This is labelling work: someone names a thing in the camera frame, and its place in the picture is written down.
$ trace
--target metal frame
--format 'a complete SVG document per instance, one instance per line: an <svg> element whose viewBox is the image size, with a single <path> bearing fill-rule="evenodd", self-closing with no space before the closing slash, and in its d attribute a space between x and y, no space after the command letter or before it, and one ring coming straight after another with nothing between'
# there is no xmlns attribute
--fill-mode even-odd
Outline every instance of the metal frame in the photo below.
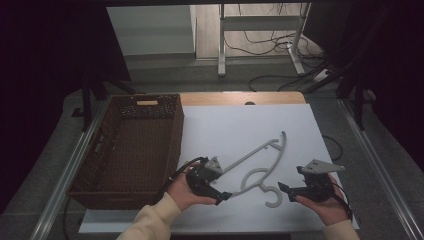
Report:
<svg viewBox="0 0 424 240"><path fill-rule="evenodd" d="M306 3L300 16L230 16L225 17L225 4L220 5L218 76L225 76L226 31L287 31L296 30L293 44L287 44L290 58L298 75L305 74L299 59L297 46L305 25L310 3Z"/></svg>
<svg viewBox="0 0 424 240"><path fill-rule="evenodd" d="M49 235L50 229L56 219L59 212L60 206L65 198L66 189L72 181L78 166L80 165L81 159L85 150L88 147L88 143L93 135L97 124L100 122L101 114L104 113L107 104L104 102L94 106L94 121L89 125L85 132L81 133L78 143L69 158L68 164L62 172L62 175L56 184L49 201L47 202L43 213L41 214L34 231L31 234L31 240L42 240L46 239Z"/></svg>
<svg viewBox="0 0 424 240"><path fill-rule="evenodd" d="M350 107L349 100L339 100L339 105L342 108L345 117L348 120L350 127L352 128L355 137L361 145L367 159L371 163L371 167L373 168L375 175L380 181L380 184L386 193L387 198L392 204L395 213L402 223L405 232L408 234L409 239L424 239L423 233L419 228L411 209L409 208L402 194L397 189L395 183L381 162L380 157L368 139L366 132L356 124L355 119L352 117L353 110Z"/></svg>

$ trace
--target black curtain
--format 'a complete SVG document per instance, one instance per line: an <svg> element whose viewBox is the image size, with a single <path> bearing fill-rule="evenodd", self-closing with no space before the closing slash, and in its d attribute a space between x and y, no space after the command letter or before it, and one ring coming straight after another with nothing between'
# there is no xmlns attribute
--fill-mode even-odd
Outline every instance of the black curtain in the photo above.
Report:
<svg viewBox="0 0 424 240"><path fill-rule="evenodd" d="M130 77L104 6L1 1L0 53L2 212L82 76L102 71L117 80ZM95 74L90 80L101 81Z"/></svg>

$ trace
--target aluminum rail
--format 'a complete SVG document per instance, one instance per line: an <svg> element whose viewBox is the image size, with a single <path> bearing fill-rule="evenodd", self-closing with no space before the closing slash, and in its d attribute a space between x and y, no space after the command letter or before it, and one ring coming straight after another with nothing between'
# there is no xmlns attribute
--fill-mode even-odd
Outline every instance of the aluminum rail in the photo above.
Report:
<svg viewBox="0 0 424 240"><path fill-rule="evenodd" d="M31 240L44 240L49 235L56 216L59 212L60 206L62 205L62 202L65 198L66 189L72 181L76 170L78 169L90 138L96 128L96 125L100 121L100 115L104 112L106 105L107 104L102 102L96 104L93 107L93 121L88 129L81 133L78 143L71 157L69 158L68 164L63 170L62 175L60 176L59 181L56 184L56 187L54 188L53 193L51 194L50 199L47 202L38 220L38 223L34 228L34 231L32 232L30 237Z"/></svg>
<svg viewBox="0 0 424 240"><path fill-rule="evenodd" d="M384 167L380 160L377 152L375 151L372 143L368 139L365 131L362 131L356 124L353 116L352 108L349 105L348 100L339 100L339 105L342 108L346 119L348 120L355 137L358 139L367 159L371 163L371 166L376 174L384 192L386 193L390 203L392 204L395 213L397 214L400 222L402 223L405 232L408 234L411 240L423 240L424 236L420 230L411 209L405 201L402 194L397 189L392 178Z"/></svg>

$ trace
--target wires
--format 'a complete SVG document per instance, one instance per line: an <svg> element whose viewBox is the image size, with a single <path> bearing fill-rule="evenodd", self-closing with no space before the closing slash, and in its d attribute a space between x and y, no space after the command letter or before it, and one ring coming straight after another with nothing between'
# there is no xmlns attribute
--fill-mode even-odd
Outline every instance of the wires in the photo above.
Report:
<svg viewBox="0 0 424 240"><path fill-rule="evenodd" d="M285 83L283 85L281 85L278 89L277 92L281 91L283 88L286 88L288 86L291 86L294 83L300 83L300 84L304 84L304 81L308 81L310 79L308 79L307 77L309 76L314 76L315 74L318 74L320 71L322 71L324 68L326 68L328 66L328 62L324 61L322 63L320 63L316 68L312 69L310 72L306 73L305 75L299 77L297 80L289 82L289 83Z"/></svg>
<svg viewBox="0 0 424 240"><path fill-rule="evenodd" d="M326 138L326 139L328 139L328 140L330 140L330 141L332 141L332 142L334 142L338 147L339 147L339 155L337 155L336 157L332 157L331 158L331 160L332 161L337 161L337 160L339 160L342 156L343 156L343 147L342 147L342 145L340 145L340 143L339 142L337 142L334 138L332 138L332 137L330 137L330 136L327 136L327 135L322 135L322 137L323 138Z"/></svg>

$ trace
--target wall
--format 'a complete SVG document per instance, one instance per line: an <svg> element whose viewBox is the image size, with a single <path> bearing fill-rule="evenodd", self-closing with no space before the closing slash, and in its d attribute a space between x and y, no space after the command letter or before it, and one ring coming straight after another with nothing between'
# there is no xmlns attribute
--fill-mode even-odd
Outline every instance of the wall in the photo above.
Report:
<svg viewBox="0 0 424 240"><path fill-rule="evenodd" d="M124 56L194 53L189 5L107 8Z"/></svg>

